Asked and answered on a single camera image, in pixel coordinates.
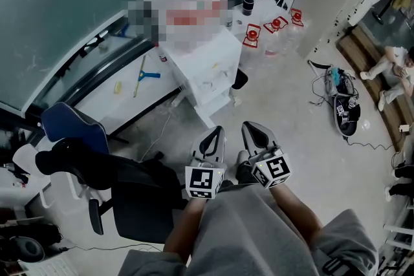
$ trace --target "foot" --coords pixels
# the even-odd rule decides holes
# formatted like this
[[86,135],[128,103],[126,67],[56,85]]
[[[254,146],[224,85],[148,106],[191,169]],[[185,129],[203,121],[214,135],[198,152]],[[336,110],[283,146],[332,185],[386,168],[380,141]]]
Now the foot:
[[237,163],[236,165],[241,165],[243,162],[248,160],[248,152],[247,151],[240,151],[237,155]]
[[384,94],[385,91],[380,92],[380,101],[378,102],[378,110],[382,112],[384,110],[384,106],[386,104],[386,96]]
[[371,77],[371,75],[368,72],[360,72],[360,77],[363,81],[373,79],[373,77]]
[[391,201],[391,195],[389,194],[389,190],[391,188],[389,186],[386,187],[386,189],[384,190],[384,193],[386,194],[386,201],[390,202]]
[[391,172],[391,176],[395,179],[395,180],[399,180],[400,178],[395,176],[395,169]]

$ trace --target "person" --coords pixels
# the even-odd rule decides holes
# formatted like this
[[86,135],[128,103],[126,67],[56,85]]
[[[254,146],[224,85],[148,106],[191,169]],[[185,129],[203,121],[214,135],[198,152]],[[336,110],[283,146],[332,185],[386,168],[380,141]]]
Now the person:
[[380,112],[386,103],[391,103],[401,94],[411,97],[414,86],[414,47],[409,51],[403,47],[386,47],[385,50],[385,55],[370,71],[360,73],[361,80],[373,80],[382,73],[391,86],[389,90],[380,92]]
[[247,157],[237,185],[191,199],[163,252],[129,251],[119,276],[376,275],[376,249],[352,210],[323,227],[285,184],[264,189]]
[[[414,166],[406,165],[398,169],[394,169],[392,175],[395,180],[400,178],[410,178],[414,181]],[[408,184],[396,184],[392,187],[386,187],[386,200],[391,201],[393,195],[409,196],[411,199],[414,199],[414,182]]]

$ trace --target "wooden bench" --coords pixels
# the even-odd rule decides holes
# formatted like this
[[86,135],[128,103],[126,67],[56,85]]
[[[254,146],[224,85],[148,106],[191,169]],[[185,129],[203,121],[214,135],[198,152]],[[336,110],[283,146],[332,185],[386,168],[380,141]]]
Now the wooden bench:
[[[361,71],[368,71],[380,60],[383,54],[382,48],[375,45],[360,26],[356,26],[349,34],[341,38],[336,47],[357,75]],[[389,88],[382,75],[378,75],[373,80],[362,82],[376,104],[379,101],[380,91]],[[381,117],[396,151],[401,151],[404,145],[404,137],[401,136],[398,128],[402,124],[411,125],[413,123],[412,109],[412,101],[405,96],[399,96],[389,105],[386,104],[381,112]]]

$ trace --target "white floor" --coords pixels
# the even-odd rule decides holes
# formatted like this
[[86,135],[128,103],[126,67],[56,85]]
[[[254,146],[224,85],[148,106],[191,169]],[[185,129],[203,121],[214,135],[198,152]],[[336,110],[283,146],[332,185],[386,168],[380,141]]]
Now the white floor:
[[[349,65],[333,44],[319,46],[309,59],[334,64],[343,69]],[[261,58],[246,70],[248,83],[237,92],[242,103],[228,104],[212,116],[226,132],[226,162],[234,164],[237,152],[243,149],[241,124],[245,120],[258,122],[272,129],[278,143],[290,156],[293,176],[288,186],[312,208],[326,224],[347,208],[353,208],[366,227],[376,247],[383,245],[387,233],[384,223],[401,208],[402,199],[387,203],[384,187],[392,184],[391,157],[394,149],[376,151],[359,145],[348,146],[333,126],[331,108],[325,103],[315,107],[317,101],[311,82],[316,77],[307,62],[296,54],[285,58]],[[322,80],[315,83],[318,93],[323,92]],[[356,134],[350,142],[391,145],[385,125],[376,107],[360,81],[355,82],[360,93],[358,102],[362,116]],[[165,103],[145,115],[120,136],[131,141],[128,146],[113,143],[112,152],[140,160],[151,142],[157,139],[169,114],[163,137],[147,157],[155,151],[166,155],[166,165],[172,166],[183,181],[182,172],[188,161],[192,140],[204,127],[186,102],[172,109]],[[63,236],[83,248],[114,248],[133,244],[118,236],[112,211],[103,216],[105,234],[96,235],[89,222],[87,205],[74,215],[64,215],[56,207],[43,210],[38,201],[33,211],[47,215],[61,229]],[[88,251],[73,249],[66,253],[80,275],[116,275],[129,249],[116,251]]]

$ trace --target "gray pants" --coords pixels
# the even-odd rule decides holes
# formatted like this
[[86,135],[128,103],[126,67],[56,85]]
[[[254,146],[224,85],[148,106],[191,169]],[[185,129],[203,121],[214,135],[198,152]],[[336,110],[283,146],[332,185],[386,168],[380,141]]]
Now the gray pants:
[[389,62],[386,56],[383,56],[381,60],[371,68],[368,72],[371,79],[376,75],[382,73],[391,89],[385,91],[386,103],[391,103],[396,97],[404,94],[404,86],[402,85],[400,78],[393,73],[393,64]]

